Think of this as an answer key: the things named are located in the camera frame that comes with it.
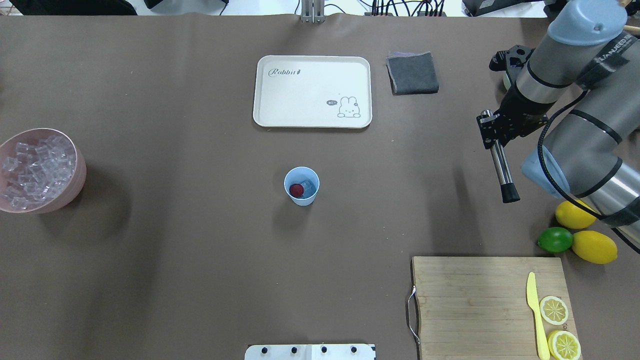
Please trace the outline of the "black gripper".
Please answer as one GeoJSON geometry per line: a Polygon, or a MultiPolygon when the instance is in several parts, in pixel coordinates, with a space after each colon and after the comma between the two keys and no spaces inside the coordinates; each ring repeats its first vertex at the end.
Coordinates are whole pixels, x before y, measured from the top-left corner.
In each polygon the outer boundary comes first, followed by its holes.
{"type": "Polygon", "coordinates": [[[476,117],[485,150],[494,143],[505,147],[516,137],[526,137],[546,125],[550,104],[526,98],[518,88],[509,88],[498,110],[483,110],[476,117]]]}

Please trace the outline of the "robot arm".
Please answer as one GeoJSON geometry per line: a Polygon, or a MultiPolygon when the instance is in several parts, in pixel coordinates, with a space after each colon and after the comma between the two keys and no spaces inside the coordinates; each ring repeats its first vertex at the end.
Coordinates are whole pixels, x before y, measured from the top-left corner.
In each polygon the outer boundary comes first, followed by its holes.
{"type": "Polygon", "coordinates": [[[505,146],[542,129],[521,172],[546,192],[595,216],[639,250],[639,171],[614,148],[639,128],[639,39],[619,0],[569,0],[535,48],[497,52],[507,92],[477,117],[504,203],[520,199],[505,146]]]}

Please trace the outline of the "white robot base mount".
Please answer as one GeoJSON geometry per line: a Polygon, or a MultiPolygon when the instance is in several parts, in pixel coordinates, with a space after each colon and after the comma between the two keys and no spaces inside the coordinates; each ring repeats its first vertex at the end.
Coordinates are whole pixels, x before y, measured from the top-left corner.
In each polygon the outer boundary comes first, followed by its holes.
{"type": "Polygon", "coordinates": [[[254,344],[247,347],[245,360],[375,360],[374,344],[254,344]]]}

